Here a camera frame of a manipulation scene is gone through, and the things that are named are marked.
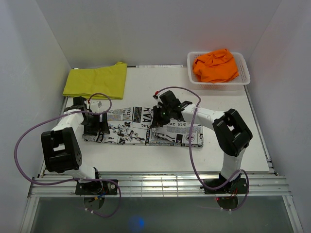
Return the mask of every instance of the mounting plate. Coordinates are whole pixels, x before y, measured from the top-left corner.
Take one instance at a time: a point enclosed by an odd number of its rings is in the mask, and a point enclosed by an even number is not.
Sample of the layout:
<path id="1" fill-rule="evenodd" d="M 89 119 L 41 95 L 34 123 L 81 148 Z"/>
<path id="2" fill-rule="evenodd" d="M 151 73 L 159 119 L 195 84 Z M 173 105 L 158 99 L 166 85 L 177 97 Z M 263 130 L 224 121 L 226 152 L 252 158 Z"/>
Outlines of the mounting plate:
<path id="1" fill-rule="evenodd" d="M 224 209 L 227 209 L 227 210 L 230 210 L 230 209 L 233 210 L 237 208 L 239 204 L 238 197 L 233 197 L 233 198 L 219 197 L 216 200 L 220 207 L 223 207 Z"/>
<path id="2" fill-rule="evenodd" d="M 113 183 L 107 182 L 107 181 L 101 181 L 101 182 L 103 183 L 103 189 L 106 195 L 117 194 L 118 189 Z M 97 185 L 98 181 L 92 181 L 90 183 Z M 75 194 L 76 195 L 95 195 L 94 192 L 91 192 L 87 188 L 84 187 L 85 184 L 77 182 Z"/>
<path id="3" fill-rule="evenodd" d="M 204 183 L 209 187 L 217 187 L 224 183 L 222 179 L 204 179 Z M 227 194 L 232 193 L 238 189 L 237 194 L 246 194 L 247 192 L 247 183 L 245 178 L 239 178 L 234 182 L 229 182 L 228 185 L 225 185 L 223 188 L 218 190 L 209 190 L 204 188 L 205 194 Z"/>

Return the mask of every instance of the cable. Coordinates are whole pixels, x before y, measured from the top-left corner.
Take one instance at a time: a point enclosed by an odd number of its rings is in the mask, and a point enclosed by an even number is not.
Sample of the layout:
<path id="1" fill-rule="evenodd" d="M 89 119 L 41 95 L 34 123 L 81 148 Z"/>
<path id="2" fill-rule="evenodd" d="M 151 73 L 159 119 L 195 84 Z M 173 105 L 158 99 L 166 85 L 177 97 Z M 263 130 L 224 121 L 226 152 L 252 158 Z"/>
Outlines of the cable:
<path id="1" fill-rule="evenodd" d="M 186 91 L 188 91 L 188 92 L 194 94 L 194 95 L 198 98 L 198 100 L 199 100 L 199 101 L 197 102 L 197 104 L 196 104 L 196 108 L 194 109 L 192 121 L 191 121 L 191 124 L 190 124 L 189 135 L 191 135 L 191 134 L 192 134 L 193 125 L 194 125 L 194 121 L 195 121 L 195 116 L 196 116 L 196 113 L 197 113 L 197 111 L 198 111 L 199 104 L 201 103 L 202 99 L 201 99 L 201 97 L 200 97 L 198 94 L 196 94 L 195 92 L 193 92 L 193 91 L 191 91 L 191 90 L 189 90 L 189 89 L 187 89 L 187 88 L 185 88 L 185 87 L 180 87 L 180 86 L 168 86 L 168 87 L 165 87 L 165 88 L 163 88 L 163 89 L 157 91 L 155 94 L 157 95 L 159 92 L 162 92 L 162 91 L 167 90 L 167 89 L 172 89 L 172 88 L 186 90 Z M 204 188 L 206 188 L 206 189 L 214 190 L 214 191 L 215 191 L 215 190 L 218 190 L 218 189 L 224 187 L 227 183 L 229 183 L 230 180 L 231 180 L 236 174 L 238 174 L 239 172 L 243 172 L 243 173 L 245 174 L 246 180 L 247 180 L 247 191 L 246 191 L 245 197 L 244 197 L 243 201 L 241 202 L 241 204 L 240 204 L 239 206 L 237 206 L 236 208 L 234 208 L 234 209 L 232 209 L 232 210 L 230 209 L 230 210 L 228 210 L 228 211 L 235 211 L 235 210 L 240 209 L 241 206 L 245 203 L 245 201 L 246 201 L 246 199 L 247 199 L 248 190 L 249 190 L 249 179 L 248 179 L 248 176 L 247 176 L 246 171 L 244 171 L 243 169 L 236 170 L 222 185 L 220 185 L 220 186 L 218 186 L 218 187 L 209 187 L 209 186 L 207 186 L 207 185 L 204 183 L 204 181 L 201 180 L 200 175 L 199 175 L 198 171 L 197 171 L 196 168 L 195 168 L 195 164 L 194 164 L 194 161 L 193 161 L 193 155 L 192 155 L 192 143 L 191 143 L 191 140 L 189 140 L 189 154 L 190 154 L 190 161 L 191 161 L 191 165 L 192 165 L 193 171 L 194 171 L 194 173 L 195 173 L 195 175 L 196 175 L 198 181 L 199 181 L 199 182 L 201 183 L 201 185 L 202 185 Z"/>
<path id="2" fill-rule="evenodd" d="M 105 196 L 105 195 L 106 195 L 106 193 L 104 192 L 104 193 L 100 194 L 99 196 L 97 196 L 96 198 L 98 199 L 98 198 L 101 198 L 102 196 Z"/>
<path id="3" fill-rule="evenodd" d="M 111 109 L 111 107 L 112 107 L 112 102 L 111 102 L 111 99 L 109 98 L 109 96 L 107 96 L 107 95 L 105 95 L 105 94 L 103 94 L 103 93 L 95 93 L 95 94 L 93 94 L 93 95 L 91 95 L 91 96 L 89 97 L 88 101 L 90 101 L 90 100 L 92 99 L 92 97 L 95 96 L 95 95 L 102 95 L 102 96 L 105 96 L 105 97 L 109 100 L 110 106 L 108 107 L 107 110 L 103 111 L 102 113 L 92 113 L 92 112 L 88 112 L 88 111 L 77 110 L 77 111 L 70 112 L 70 114 L 85 113 L 85 114 L 91 114 L 91 115 L 101 115 L 101 114 L 104 114 L 104 113 L 108 112 L 108 111 Z M 26 180 L 28 180 L 29 182 L 31 182 L 31 183 L 33 183 L 33 184 L 37 184 L 37 185 L 49 186 L 49 185 L 55 185 L 55 184 L 60 184 L 60 183 L 69 182 L 69 181 L 80 181 L 80 180 L 81 180 L 80 178 L 71 178 L 71 179 L 67 179 L 67 180 L 63 180 L 63 181 L 58 181 L 58 182 L 53 182 L 53 183 L 41 183 L 41 182 L 38 182 L 38 181 L 34 181 L 33 179 L 31 179 L 30 177 L 28 177 L 28 176 L 26 175 L 26 173 L 23 171 L 23 169 L 22 169 L 21 166 L 19 165 L 19 162 L 18 162 L 18 159 L 17 159 L 17 150 L 18 150 L 18 146 L 19 146 L 21 140 L 22 140 L 30 131 L 32 131 L 32 130 L 38 128 L 38 127 L 41 126 L 41 125 L 44 125 L 44 124 L 50 123 L 50 122 L 52 122 L 52 121 L 54 121 L 54 120 L 57 120 L 57 119 L 66 117 L 67 115 L 68 115 L 68 114 L 63 114 L 63 115 L 60 115 L 60 116 L 56 116 L 56 117 L 54 117 L 54 118 L 52 118 L 52 119 L 50 119 L 50 120 L 46 120 L 46 121 L 43 121 L 43 122 L 41 122 L 41 123 L 35 125 L 35 126 L 31 127 L 29 130 L 27 130 L 25 133 L 23 133 L 22 136 L 17 140 L 17 142 L 16 142 L 16 144 L 15 144 L 15 148 L 14 148 L 14 161 L 15 161 L 15 164 L 16 164 L 16 167 L 17 167 L 18 171 L 19 171 L 19 172 L 22 174 L 22 176 L 23 176 Z M 120 207 L 120 204 L 121 204 L 121 189 L 120 189 L 119 185 L 118 185 L 116 182 L 114 182 L 114 181 L 112 181 L 112 180 L 107 180 L 107 179 L 83 179 L 83 180 L 84 180 L 84 181 L 106 181 L 106 182 L 113 183 L 113 184 L 117 187 L 117 189 L 118 189 L 118 191 L 119 191 L 119 203 L 118 203 L 117 208 L 116 208 L 111 214 L 109 214 L 109 215 L 103 215 L 103 214 L 101 214 L 101 213 L 96 213 L 95 211 L 92 212 L 92 213 L 95 213 L 95 214 L 97 214 L 97 215 L 99 215 L 99 216 L 101 216 L 101 217 L 111 217 L 111 216 L 113 216 L 113 215 L 118 211 L 118 209 L 119 209 L 119 207 Z"/>

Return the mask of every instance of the white tabletop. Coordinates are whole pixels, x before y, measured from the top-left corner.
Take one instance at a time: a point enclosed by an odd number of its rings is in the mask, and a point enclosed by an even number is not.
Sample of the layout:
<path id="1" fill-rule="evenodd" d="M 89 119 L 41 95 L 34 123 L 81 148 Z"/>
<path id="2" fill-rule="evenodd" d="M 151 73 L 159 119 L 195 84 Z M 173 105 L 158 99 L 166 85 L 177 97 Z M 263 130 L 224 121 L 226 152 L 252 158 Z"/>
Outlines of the white tabletop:
<path id="1" fill-rule="evenodd" d="M 112 109 L 130 106 L 152 108 L 156 101 L 152 95 L 167 86 L 182 86 L 194 89 L 189 82 L 187 68 L 128 68 L 123 100 L 113 100 Z M 195 96 L 184 90 L 172 89 L 181 102 L 197 102 Z M 269 170 L 259 133 L 244 89 L 241 91 L 195 91 L 202 98 L 201 107 L 218 111 L 230 108 L 238 110 L 253 133 L 253 139 L 246 149 L 242 168 L 248 172 Z M 67 106 L 72 105 L 69 98 Z M 189 148 L 108 145 L 85 142 L 82 139 L 83 126 L 76 132 L 83 163 L 96 167 L 102 172 L 193 172 Z M 204 147 L 193 149 L 196 168 L 200 172 L 219 172 L 223 164 L 223 151 L 215 133 L 204 127 Z"/>

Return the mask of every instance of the orange cloth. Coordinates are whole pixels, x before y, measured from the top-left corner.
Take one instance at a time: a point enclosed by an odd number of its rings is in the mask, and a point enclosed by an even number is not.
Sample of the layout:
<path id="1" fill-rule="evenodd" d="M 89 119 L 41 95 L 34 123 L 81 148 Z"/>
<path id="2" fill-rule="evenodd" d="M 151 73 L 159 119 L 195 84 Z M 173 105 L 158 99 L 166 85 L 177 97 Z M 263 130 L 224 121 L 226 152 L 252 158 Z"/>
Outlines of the orange cloth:
<path id="1" fill-rule="evenodd" d="M 204 83 L 225 83 L 239 75 L 234 57 L 227 49 L 199 56 L 192 69 L 199 81 Z"/>

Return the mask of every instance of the yellow cloth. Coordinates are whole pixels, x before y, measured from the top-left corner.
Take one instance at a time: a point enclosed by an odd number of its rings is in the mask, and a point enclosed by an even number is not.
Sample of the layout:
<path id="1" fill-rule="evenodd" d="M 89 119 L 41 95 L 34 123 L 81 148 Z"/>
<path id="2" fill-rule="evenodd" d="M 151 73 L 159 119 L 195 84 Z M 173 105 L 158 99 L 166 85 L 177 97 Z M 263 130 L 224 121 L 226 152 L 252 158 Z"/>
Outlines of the yellow cloth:
<path id="1" fill-rule="evenodd" d="M 89 98 L 94 93 L 104 93 L 111 99 L 123 99 L 127 64 L 96 69 L 72 69 L 68 75 L 64 96 Z M 95 99 L 106 99 L 94 96 Z"/>

